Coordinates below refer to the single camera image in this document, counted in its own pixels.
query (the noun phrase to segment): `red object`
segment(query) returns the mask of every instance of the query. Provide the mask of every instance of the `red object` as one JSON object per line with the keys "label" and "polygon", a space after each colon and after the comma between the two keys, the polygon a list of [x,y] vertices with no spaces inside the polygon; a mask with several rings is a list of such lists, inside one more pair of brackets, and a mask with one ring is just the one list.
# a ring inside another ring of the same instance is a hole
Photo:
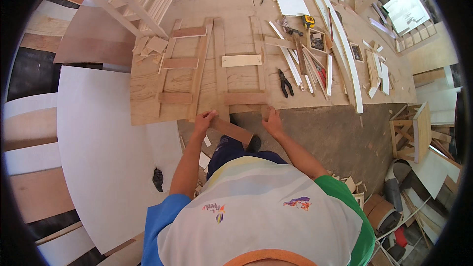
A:
{"label": "red object", "polygon": [[334,30],[332,29],[332,10],[328,8],[328,15],[330,18],[330,35],[332,36],[332,41],[334,41]]}
{"label": "red object", "polygon": [[394,231],[394,235],[396,236],[396,243],[405,248],[407,245],[407,239],[404,237],[404,227],[399,227]]}

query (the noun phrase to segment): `hammer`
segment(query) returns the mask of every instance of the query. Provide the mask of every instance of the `hammer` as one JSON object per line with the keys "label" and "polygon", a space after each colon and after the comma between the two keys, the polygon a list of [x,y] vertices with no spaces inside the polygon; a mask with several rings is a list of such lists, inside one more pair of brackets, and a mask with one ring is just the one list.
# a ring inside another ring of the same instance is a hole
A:
{"label": "hammer", "polygon": [[299,30],[288,28],[287,33],[292,36],[292,40],[297,50],[297,57],[299,59],[300,73],[307,75],[307,68],[305,67],[304,55],[302,54],[302,45],[300,44],[300,37],[304,36],[303,32]]}

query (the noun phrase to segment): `green sleeve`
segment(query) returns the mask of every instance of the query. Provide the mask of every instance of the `green sleeve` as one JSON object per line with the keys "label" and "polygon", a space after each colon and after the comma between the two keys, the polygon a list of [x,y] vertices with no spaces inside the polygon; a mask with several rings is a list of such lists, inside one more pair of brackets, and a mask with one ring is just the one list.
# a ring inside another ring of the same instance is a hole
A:
{"label": "green sleeve", "polygon": [[321,176],[314,181],[327,195],[340,199],[349,208],[354,210],[363,220],[361,232],[352,251],[352,260],[349,266],[364,266],[368,264],[373,250],[375,249],[375,233],[368,221],[365,213],[359,207],[348,187],[332,178],[331,176]]}

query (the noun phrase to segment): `pliers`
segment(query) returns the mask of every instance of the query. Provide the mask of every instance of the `pliers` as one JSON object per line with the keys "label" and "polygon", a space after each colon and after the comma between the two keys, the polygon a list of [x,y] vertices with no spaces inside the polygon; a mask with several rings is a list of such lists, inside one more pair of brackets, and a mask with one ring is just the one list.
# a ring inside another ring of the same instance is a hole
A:
{"label": "pliers", "polygon": [[289,88],[289,92],[291,93],[291,96],[294,97],[294,92],[292,91],[291,84],[286,79],[286,77],[284,76],[284,73],[282,73],[281,69],[278,69],[278,70],[279,70],[279,79],[281,80],[281,89],[282,89],[282,93],[284,94],[284,97],[286,97],[286,99],[289,97],[289,95],[287,94],[287,91],[286,91],[286,85]]}

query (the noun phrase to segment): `cartoon print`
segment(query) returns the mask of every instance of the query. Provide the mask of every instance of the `cartoon print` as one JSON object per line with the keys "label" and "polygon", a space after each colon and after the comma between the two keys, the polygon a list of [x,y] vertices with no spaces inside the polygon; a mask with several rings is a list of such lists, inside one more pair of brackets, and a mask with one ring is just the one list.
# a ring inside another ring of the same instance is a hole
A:
{"label": "cartoon print", "polygon": [[225,212],[224,208],[225,208],[225,205],[220,206],[216,203],[213,203],[213,204],[204,205],[202,210],[208,210],[212,213],[217,213],[215,220],[217,221],[217,224],[220,224],[220,222],[223,221],[223,213]]}
{"label": "cartoon print", "polygon": [[282,205],[295,206],[296,208],[301,208],[305,211],[308,211],[309,206],[311,205],[309,200],[310,200],[310,198],[303,196],[303,197],[300,197],[300,198],[291,199],[290,201],[287,201]]}

